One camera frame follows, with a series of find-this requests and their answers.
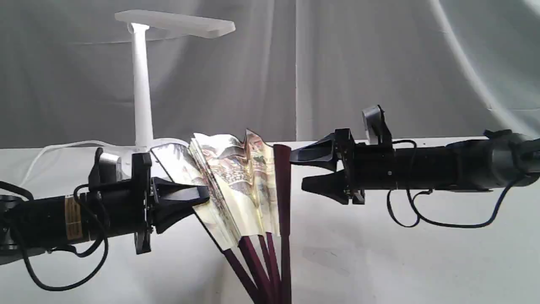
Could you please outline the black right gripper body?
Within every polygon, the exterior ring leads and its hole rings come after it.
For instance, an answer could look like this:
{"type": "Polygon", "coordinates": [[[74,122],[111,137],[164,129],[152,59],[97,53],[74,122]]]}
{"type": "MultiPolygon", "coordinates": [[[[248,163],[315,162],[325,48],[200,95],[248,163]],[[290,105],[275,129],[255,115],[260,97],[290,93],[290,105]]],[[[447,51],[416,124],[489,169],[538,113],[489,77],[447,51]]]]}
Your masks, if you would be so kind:
{"type": "Polygon", "coordinates": [[[335,130],[335,151],[343,164],[336,172],[337,201],[364,204],[368,189],[397,189],[405,182],[408,161],[399,160],[388,129],[375,132],[374,144],[357,144],[350,129],[335,130]]]}

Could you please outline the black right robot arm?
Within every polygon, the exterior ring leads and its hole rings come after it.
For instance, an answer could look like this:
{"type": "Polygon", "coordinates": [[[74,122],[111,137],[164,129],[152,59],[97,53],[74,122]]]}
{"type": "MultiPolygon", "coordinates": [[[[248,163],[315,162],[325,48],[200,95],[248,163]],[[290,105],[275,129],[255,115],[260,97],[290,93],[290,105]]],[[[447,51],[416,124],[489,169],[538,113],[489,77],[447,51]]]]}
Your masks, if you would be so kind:
{"type": "Polygon", "coordinates": [[[395,148],[389,141],[357,144],[349,129],[336,129],[293,150],[290,162],[330,171],[305,177],[305,192],[344,205],[364,204],[367,190],[488,192],[512,181],[519,187],[530,185],[539,179],[539,140],[502,130],[446,146],[395,148]]]}

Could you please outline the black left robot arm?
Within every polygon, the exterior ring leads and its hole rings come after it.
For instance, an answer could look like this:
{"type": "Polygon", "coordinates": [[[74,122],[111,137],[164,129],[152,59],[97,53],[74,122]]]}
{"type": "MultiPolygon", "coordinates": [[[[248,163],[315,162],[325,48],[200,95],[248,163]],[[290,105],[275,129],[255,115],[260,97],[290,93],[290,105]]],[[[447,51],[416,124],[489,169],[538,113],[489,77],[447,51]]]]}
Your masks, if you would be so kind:
{"type": "Polygon", "coordinates": [[[1,218],[14,224],[28,250],[75,252],[75,244],[107,237],[134,235],[138,255],[151,251],[151,233],[164,233],[208,202],[206,185],[177,184],[151,176],[149,153],[135,153],[130,179],[122,178],[119,156],[96,150],[88,177],[88,191],[73,195],[24,201],[1,196],[1,218]]]}

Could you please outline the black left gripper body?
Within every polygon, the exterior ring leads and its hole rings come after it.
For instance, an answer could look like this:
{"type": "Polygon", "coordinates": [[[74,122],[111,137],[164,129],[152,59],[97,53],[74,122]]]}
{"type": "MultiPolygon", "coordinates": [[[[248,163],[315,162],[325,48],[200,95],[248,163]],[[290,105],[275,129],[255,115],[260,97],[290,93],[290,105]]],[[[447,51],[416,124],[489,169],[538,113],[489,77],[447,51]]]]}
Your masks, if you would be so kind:
{"type": "Polygon", "coordinates": [[[152,161],[149,153],[135,153],[131,158],[130,178],[89,186],[86,200],[97,205],[107,237],[133,233],[135,252],[139,255],[151,251],[149,200],[152,161]]]}

